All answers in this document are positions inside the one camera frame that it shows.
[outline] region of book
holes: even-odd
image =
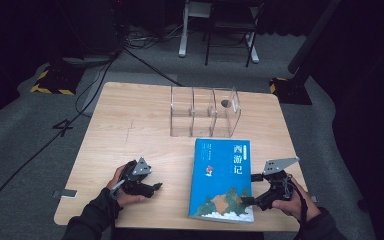
[[[189,217],[231,223],[252,223],[250,141],[197,138]]]

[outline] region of chair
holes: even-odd
[[[250,7],[258,4],[258,11],[255,16],[252,14]],[[208,34],[207,53],[205,56],[205,66],[208,65],[208,56],[210,47],[232,47],[232,45],[213,45],[211,44],[211,36],[213,31],[222,31],[229,34],[243,34],[242,39],[237,44],[243,43],[249,34],[251,44],[246,48],[248,49],[248,59],[246,67],[248,67],[251,58],[251,52],[255,42],[255,30],[257,28],[257,20],[262,13],[264,7],[264,0],[213,0],[208,20],[207,31],[204,34],[203,41]]]

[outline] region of black cable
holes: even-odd
[[[93,67],[99,67],[102,65],[106,65],[115,59],[111,56],[106,60],[100,60],[100,61],[67,61],[63,59],[65,63],[68,63],[73,68],[93,68]]]
[[[188,20],[188,22],[192,21],[193,19],[195,19],[195,17],[192,17]],[[180,24],[179,26],[177,26],[176,28],[174,28],[173,30],[170,30],[170,31],[166,31],[167,35],[162,37],[162,38],[157,38],[157,37],[153,37],[152,35],[151,36],[144,36],[144,34],[141,32],[141,31],[133,31],[133,32],[130,32],[127,37],[126,37],[126,43],[125,43],[125,47],[129,47],[131,49],[148,49],[148,48],[151,48],[153,47],[155,44],[157,43],[163,43],[163,42],[168,42],[168,41],[171,41],[175,38],[179,38],[181,37],[182,35],[178,35],[178,36],[170,36],[174,33],[176,33],[177,31],[181,30],[181,27],[183,26],[183,24]],[[137,38],[135,39],[130,39],[130,35],[131,33],[134,33],[134,35],[136,35]],[[142,44],[142,46],[140,45],[133,45],[131,44],[131,41],[138,41],[138,40],[141,40],[143,39],[144,43]]]
[[[89,105],[92,103],[92,101],[95,99],[96,95],[99,92],[99,89],[101,88],[101,85],[104,81],[105,75],[107,74],[108,69],[110,68],[111,64],[114,61],[110,62],[108,64],[107,68],[105,69],[105,72],[102,76],[101,82],[99,83],[98,89],[96,90],[95,94],[93,95],[92,99],[89,101],[89,103],[86,105],[86,107],[83,108],[82,111],[80,111],[74,118],[73,120],[69,121],[57,134],[55,134],[54,137],[52,137],[39,151],[37,151],[35,154],[33,154],[32,157],[30,157],[21,167],[19,167],[6,181],[5,183],[0,187],[0,193],[2,190],[8,185],[8,183],[25,167],[27,164],[29,164],[31,161],[33,161],[43,150],[45,150],[60,134],[62,134],[74,121],[76,121],[77,118],[79,118],[83,112],[89,107]]]
[[[96,83],[96,81],[98,81],[99,76],[101,75],[101,72],[102,72],[102,70],[103,70],[104,68],[105,68],[105,65],[102,66],[101,70],[99,70],[99,72],[98,72],[98,76],[96,77],[95,81],[93,81],[91,84],[89,84],[89,86],[88,86],[88,87],[87,87],[87,88],[86,88],[86,89],[79,95],[79,97],[77,97],[77,99],[76,99],[76,103],[75,103],[75,108],[76,108],[76,112],[77,112],[77,113],[80,113],[80,110],[77,108],[77,103],[79,102],[80,97],[83,96],[83,94],[85,94],[86,91],[87,91],[89,88],[91,88],[93,84]],[[89,115],[87,115],[87,114],[85,114],[85,113],[82,113],[82,115],[85,116],[85,117],[91,118],[91,116],[89,116]]]
[[[173,80],[172,78],[170,78],[169,76],[167,76],[165,73],[161,72],[159,69],[157,69],[156,67],[150,65],[149,63],[147,63],[145,60],[139,58],[138,56],[134,55],[132,52],[130,52],[127,48],[124,48],[124,50],[132,57],[136,58],[137,60],[139,60],[140,62],[142,62],[143,64],[145,64],[147,67],[151,68],[152,70],[154,70],[156,73],[158,73],[159,75],[161,75],[162,77],[166,78],[167,80],[169,80],[170,82],[176,84],[177,86],[179,87],[184,87],[182,84],[176,82],[175,80]]]

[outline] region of acrylic divider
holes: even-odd
[[[235,88],[171,87],[170,136],[229,138],[240,115]]]

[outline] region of book illustration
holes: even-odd
[[[241,196],[238,196],[235,187],[230,188],[225,194],[217,195],[213,198],[207,196],[205,202],[198,206],[195,216],[253,222],[252,207],[242,204],[240,198],[245,196],[250,196],[246,188],[243,189]]]
[[[207,177],[211,177],[212,173],[213,173],[213,167],[211,167],[210,165],[208,165],[207,169],[205,169],[207,171],[207,174],[205,174],[205,176]]]

